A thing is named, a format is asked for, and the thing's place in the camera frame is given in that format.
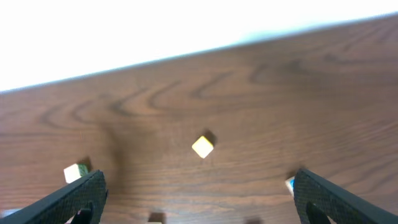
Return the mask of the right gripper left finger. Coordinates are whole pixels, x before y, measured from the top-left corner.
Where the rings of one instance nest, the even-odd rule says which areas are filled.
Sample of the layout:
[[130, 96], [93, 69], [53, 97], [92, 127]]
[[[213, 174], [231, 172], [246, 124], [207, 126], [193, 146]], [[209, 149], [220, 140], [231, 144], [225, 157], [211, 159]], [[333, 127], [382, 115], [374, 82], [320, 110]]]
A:
[[103, 172], [94, 170], [41, 200], [1, 219], [1, 223], [99, 223], [108, 190]]

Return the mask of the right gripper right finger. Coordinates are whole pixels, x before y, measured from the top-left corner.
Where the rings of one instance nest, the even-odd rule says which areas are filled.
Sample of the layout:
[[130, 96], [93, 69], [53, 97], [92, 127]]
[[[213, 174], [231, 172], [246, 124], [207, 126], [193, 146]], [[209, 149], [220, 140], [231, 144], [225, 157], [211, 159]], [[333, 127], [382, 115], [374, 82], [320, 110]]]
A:
[[308, 169], [297, 171], [293, 190], [295, 207], [302, 223], [397, 223], [397, 215], [363, 200]]

